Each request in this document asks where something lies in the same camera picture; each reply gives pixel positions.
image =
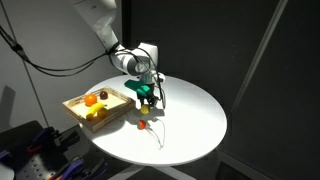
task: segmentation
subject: dark background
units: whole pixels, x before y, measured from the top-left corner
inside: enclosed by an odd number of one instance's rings
[[[160,71],[209,92],[227,116],[278,3],[123,2],[124,42],[158,45]],[[219,147],[272,179],[320,178],[319,5],[288,1]]]

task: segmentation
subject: table leg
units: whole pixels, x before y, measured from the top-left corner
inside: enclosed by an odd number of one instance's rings
[[[136,165],[133,164],[131,166],[129,166],[128,168],[126,168],[125,170],[119,172],[118,174],[112,176],[111,178],[109,178],[108,180],[125,180],[128,179],[129,177],[135,175],[137,172],[141,171],[145,166],[140,166],[140,165]]]
[[[157,169],[158,171],[161,171],[175,179],[178,179],[178,180],[196,180],[195,178],[181,172],[181,171],[178,171],[172,167],[153,167],[155,169]]]

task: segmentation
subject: wooden tray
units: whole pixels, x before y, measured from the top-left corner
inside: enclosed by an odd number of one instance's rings
[[[108,99],[100,99],[99,94],[101,91],[106,91],[108,93]],[[85,94],[65,101],[62,104],[70,115],[72,115],[79,123],[93,133],[97,132],[101,128],[105,127],[108,123],[136,107],[136,102],[133,99],[109,87],[101,88],[97,91],[91,92],[91,94],[95,94],[97,96],[98,102],[107,105],[105,106],[105,108],[108,110],[108,115],[106,118],[94,119],[92,121],[86,120],[86,113],[90,107],[87,107],[84,103]]]

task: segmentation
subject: yellow fruit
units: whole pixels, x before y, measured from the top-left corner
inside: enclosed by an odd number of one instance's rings
[[[101,109],[101,108],[103,108],[103,107],[104,107],[104,104],[102,104],[102,103],[95,103],[95,104],[93,104],[93,105],[90,107],[90,109],[89,109],[88,112],[87,112],[87,115],[89,115],[89,114],[94,115],[94,114],[96,114],[97,111],[99,111],[99,109]]]
[[[142,105],[141,108],[140,108],[140,112],[142,114],[148,114],[150,112],[149,105],[147,105],[147,104]]]
[[[94,118],[93,114],[87,114],[86,115],[86,120],[88,120],[88,121],[92,121],[93,118]]]
[[[107,115],[108,115],[108,110],[106,108],[101,108],[97,112],[97,116],[99,119],[104,119],[107,117]]]

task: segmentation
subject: white wall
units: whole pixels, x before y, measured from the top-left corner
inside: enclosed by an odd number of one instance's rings
[[[68,1],[3,0],[3,3],[18,42],[38,65],[50,68],[75,67],[104,52],[94,32]],[[7,27],[2,14],[0,20]],[[113,28],[121,41],[121,16],[116,18]],[[9,86],[16,91],[12,107],[14,113],[6,119],[10,127],[33,119],[46,126],[47,119],[50,126],[64,131],[76,125],[76,121],[66,113],[62,102],[84,94],[107,78],[122,74],[112,67],[107,57],[96,61],[80,74],[63,78],[44,75],[27,65],[35,86],[33,92],[21,60],[3,40],[0,40],[0,47],[0,90],[2,92]]]

